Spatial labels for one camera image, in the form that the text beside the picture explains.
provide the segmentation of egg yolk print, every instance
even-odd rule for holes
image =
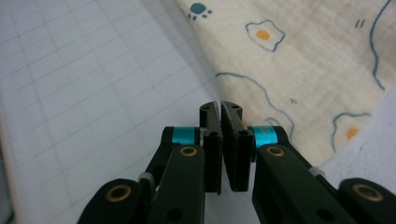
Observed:
[[[246,28],[250,39],[269,51],[276,51],[277,45],[285,37],[285,33],[277,28],[272,21],[252,22]]]
[[[340,148],[335,146],[345,146],[361,130],[362,125],[370,118],[370,114],[348,114],[342,113],[332,121],[334,130],[332,133],[332,149],[335,152]]]

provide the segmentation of fabric cloth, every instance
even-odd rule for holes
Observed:
[[[396,80],[394,1],[177,0],[246,125],[281,125],[317,165]]]

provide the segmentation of white grid surface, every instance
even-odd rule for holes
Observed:
[[[3,144],[20,223],[76,223],[164,126],[219,100],[174,0],[0,0]]]

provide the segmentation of white towel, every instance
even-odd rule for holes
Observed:
[[[246,125],[281,125],[317,165],[396,80],[391,0],[177,0]]]

